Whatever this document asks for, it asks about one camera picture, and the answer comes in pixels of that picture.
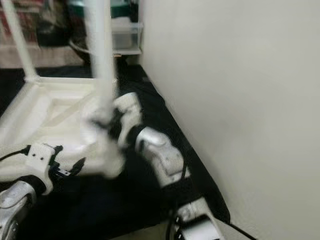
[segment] white pole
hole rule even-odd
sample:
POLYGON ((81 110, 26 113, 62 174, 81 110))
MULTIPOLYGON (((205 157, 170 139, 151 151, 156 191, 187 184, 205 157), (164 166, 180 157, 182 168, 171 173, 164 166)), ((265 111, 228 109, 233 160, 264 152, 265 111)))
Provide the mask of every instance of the white pole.
POLYGON ((13 36, 17 51, 23 65, 25 80, 27 82, 35 82, 39 76, 37 75, 36 70, 32 64, 31 57, 27 49, 27 44, 20 27, 18 15, 15 10, 15 6, 12 3, 12 0, 1 0, 1 2, 6 20, 8 22, 11 34, 13 36))
POLYGON ((112 116, 114 58, 110 0, 86 0, 86 30, 100 109, 112 116))

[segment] white bracket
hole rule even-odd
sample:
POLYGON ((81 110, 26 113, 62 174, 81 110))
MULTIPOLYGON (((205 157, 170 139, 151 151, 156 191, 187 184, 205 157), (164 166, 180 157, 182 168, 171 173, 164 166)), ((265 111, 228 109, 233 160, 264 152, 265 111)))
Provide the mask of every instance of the white bracket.
POLYGON ((25 164, 31 175, 41 179, 45 185, 44 195, 48 195, 54 188, 49 178, 49 162, 51 156, 55 154, 55 150, 44 144, 32 144, 25 164))

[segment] white wall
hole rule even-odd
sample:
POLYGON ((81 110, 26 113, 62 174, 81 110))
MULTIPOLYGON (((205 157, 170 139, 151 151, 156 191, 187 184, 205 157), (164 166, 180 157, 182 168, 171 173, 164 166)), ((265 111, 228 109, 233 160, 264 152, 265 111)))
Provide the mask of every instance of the white wall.
POLYGON ((263 240, 320 239, 320 1, 146 0, 141 63, 263 240))

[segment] floor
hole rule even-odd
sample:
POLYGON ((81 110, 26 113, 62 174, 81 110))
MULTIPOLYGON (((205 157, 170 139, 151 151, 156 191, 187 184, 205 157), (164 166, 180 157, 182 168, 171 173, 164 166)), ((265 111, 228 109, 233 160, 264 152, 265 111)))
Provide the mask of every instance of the floor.
POLYGON ((131 232, 124 236, 116 237, 112 240, 165 240, 167 223, 158 224, 146 229, 131 232))

